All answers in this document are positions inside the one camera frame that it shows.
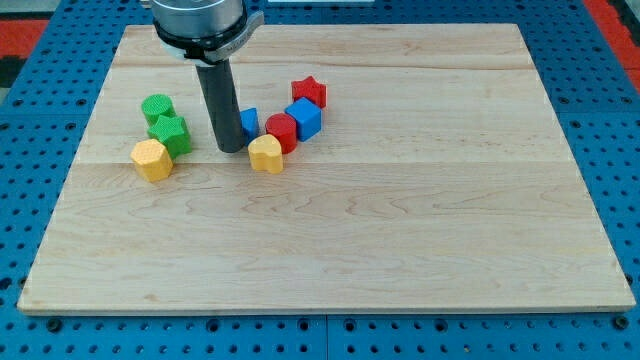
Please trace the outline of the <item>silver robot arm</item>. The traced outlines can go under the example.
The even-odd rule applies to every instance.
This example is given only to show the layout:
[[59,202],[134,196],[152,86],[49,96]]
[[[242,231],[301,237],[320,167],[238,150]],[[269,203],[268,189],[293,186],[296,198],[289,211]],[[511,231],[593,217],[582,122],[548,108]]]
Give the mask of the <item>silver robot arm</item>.
[[214,66],[240,50],[265,24],[243,0],[150,0],[153,25],[172,56]]

